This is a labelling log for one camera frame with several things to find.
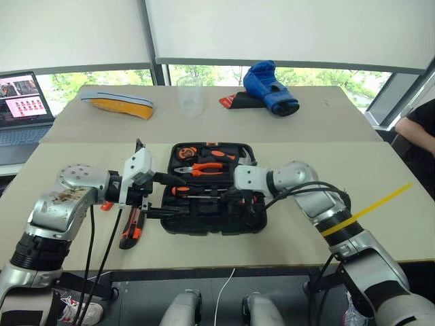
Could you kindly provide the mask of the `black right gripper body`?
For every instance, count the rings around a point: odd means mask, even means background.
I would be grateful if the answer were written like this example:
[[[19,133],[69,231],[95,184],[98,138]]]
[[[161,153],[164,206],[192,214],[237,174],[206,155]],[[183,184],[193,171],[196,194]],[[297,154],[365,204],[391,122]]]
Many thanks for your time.
[[[240,190],[237,204],[241,210],[243,221],[259,221],[264,212],[264,203],[261,193],[251,190]]]

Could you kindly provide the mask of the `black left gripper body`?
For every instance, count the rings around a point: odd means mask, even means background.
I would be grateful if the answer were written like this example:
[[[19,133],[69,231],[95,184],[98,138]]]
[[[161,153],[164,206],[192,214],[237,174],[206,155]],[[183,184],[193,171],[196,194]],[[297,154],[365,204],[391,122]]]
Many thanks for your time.
[[[153,182],[146,181],[142,185],[132,184],[127,191],[126,204],[147,212],[150,209],[149,195],[153,192]]]

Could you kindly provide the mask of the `black plastic tool case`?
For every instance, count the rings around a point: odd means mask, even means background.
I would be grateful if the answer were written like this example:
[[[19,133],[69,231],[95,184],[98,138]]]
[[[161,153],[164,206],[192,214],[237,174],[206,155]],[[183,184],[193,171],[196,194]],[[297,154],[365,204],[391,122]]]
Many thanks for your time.
[[[181,161],[177,159],[177,152],[182,147],[197,148],[197,156],[193,160]],[[224,165],[224,173],[220,175],[193,177],[190,174],[175,173],[174,169],[182,166],[191,166],[194,163],[218,162],[212,157],[203,156],[203,149],[219,150],[237,155],[236,162],[219,162]],[[256,166],[256,158],[252,148],[244,143],[210,143],[188,142],[177,143],[172,147],[167,171],[183,179],[183,186],[203,187],[219,191],[220,195],[228,188],[234,186],[234,170],[239,165]],[[161,201],[162,208],[179,208],[185,213],[174,218],[162,218],[162,227],[172,234],[206,235],[208,233],[221,233],[223,235],[258,233],[267,224],[267,214],[264,208],[260,225],[249,228],[243,223],[241,210],[238,204],[222,202],[220,198],[178,198],[171,195],[172,187],[164,189]]]

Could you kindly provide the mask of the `orange black utility knife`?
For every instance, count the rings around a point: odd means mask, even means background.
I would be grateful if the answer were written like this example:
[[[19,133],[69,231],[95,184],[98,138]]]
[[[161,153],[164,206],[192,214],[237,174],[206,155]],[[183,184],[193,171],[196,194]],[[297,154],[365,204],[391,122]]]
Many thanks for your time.
[[[123,229],[118,245],[120,249],[131,249],[139,242],[145,221],[146,214],[141,209],[132,208],[130,210],[128,220]]]

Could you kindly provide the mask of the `orange black screwdriver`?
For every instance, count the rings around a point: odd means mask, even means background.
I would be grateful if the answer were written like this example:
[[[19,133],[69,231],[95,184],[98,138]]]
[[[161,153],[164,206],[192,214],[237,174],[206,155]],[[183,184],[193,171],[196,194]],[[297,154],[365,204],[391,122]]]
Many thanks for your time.
[[[220,198],[220,193],[217,190],[206,189],[203,187],[194,186],[179,186],[172,187],[171,195],[178,198]]]

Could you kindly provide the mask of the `clear plastic cup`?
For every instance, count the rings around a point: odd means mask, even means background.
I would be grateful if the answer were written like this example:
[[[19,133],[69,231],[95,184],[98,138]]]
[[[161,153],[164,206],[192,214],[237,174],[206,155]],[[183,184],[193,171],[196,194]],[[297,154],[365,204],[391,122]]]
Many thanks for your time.
[[[177,81],[179,109],[187,117],[203,112],[203,83],[197,77],[185,76]]]

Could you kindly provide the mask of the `silver right robot leg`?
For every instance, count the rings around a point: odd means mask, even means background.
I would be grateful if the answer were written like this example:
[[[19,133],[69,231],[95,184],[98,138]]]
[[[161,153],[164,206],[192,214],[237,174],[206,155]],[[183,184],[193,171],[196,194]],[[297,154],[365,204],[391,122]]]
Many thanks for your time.
[[[285,321],[273,301],[253,292],[242,301],[243,326],[285,326]]]

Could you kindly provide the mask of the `yellow grey shoe insole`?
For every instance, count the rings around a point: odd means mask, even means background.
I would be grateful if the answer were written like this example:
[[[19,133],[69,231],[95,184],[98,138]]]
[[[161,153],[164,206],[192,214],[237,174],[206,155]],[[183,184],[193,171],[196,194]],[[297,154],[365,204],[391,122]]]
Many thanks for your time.
[[[77,94],[81,101],[112,113],[124,113],[148,120],[154,112],[154,103],[146,98],[97,90],[81,90]]]

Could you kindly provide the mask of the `silver left robot leg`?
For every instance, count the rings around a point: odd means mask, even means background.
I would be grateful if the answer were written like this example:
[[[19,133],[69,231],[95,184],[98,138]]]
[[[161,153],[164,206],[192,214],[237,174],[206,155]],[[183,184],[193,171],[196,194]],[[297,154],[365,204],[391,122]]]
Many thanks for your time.
[[[200,326],[201,319],[202,294],[198,289],[186,289],[171,302],[159,326]]]

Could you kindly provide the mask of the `yellow zip tie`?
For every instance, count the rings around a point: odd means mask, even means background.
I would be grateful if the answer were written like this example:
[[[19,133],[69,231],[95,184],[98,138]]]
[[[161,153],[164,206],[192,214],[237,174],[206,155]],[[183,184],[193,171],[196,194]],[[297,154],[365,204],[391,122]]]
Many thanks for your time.
[[[321,232],[321,235],[323,237],[327,237],[333,233],[336,233],[336,232],[342,230],[343,228],[346,228],[347,226],[351,225],[352,223],[355,223],[363,215],[366,215],[366,214],[374,211],[375,209],[383,206],[384,204],[386,204],[390,200],[396,198],[397,196],[399,196],[400,194],[402,194],[406,190],[410,189],[412,186],[413,186],[412,183],[407,183],[406,185],[398,188],[397,190],[395,190],[394,192],[392,192],[388,196],[386,196],[386,197],[382,198],[381,200],[375,202],[374,204],[366,207],[362,211],[352,215],[350,218],[346,219],[345,221],[342,221],[339,224],[332,226],[331,228],[328,228],[327,230]]]

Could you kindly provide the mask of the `white pink sneaker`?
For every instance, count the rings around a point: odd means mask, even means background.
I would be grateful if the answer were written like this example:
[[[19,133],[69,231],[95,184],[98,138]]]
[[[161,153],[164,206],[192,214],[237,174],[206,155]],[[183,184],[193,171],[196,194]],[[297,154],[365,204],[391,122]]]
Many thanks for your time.
[[[351,294],[346,292],[348,307],[343,315],[342,326],[368,326],[368,318],[358,312],[353,305]]]

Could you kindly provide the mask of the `white roller blind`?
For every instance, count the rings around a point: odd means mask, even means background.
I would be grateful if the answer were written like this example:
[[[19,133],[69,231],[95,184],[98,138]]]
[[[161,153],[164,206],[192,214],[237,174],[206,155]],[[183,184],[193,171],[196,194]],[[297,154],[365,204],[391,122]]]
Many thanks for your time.
[[[435,0],[145,0],[156,62],[423,73]]]
[[[138,0],[0,0],[0,72],[147,69]]]

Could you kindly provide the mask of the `person in black shirt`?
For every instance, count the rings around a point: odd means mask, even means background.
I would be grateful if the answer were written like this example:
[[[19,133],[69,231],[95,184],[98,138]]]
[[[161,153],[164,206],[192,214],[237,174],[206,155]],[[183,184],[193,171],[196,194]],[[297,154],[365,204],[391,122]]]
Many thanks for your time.
[[[435,98],[401,118],[394,129],[411,144],[405,164],[435,200]]]

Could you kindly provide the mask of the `orange handled pliers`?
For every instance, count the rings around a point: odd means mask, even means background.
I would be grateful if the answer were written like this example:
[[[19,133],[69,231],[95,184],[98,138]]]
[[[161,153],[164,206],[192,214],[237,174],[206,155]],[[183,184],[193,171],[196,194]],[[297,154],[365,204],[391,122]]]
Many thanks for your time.
[[[220,175],[224,173],[224,165],[219,162],[194,163],[174,169],[175,173],[190,174],[193,177]]]

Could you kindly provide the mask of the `orange black handled tool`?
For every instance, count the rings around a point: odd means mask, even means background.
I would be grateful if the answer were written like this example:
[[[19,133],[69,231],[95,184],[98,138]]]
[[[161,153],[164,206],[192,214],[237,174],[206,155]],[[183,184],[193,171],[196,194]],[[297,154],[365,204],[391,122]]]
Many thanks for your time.
[[[218,162],[236,162],[238,158],[237,155],[212,149],[203,149],[201,154],[203,156],[212,157]]]

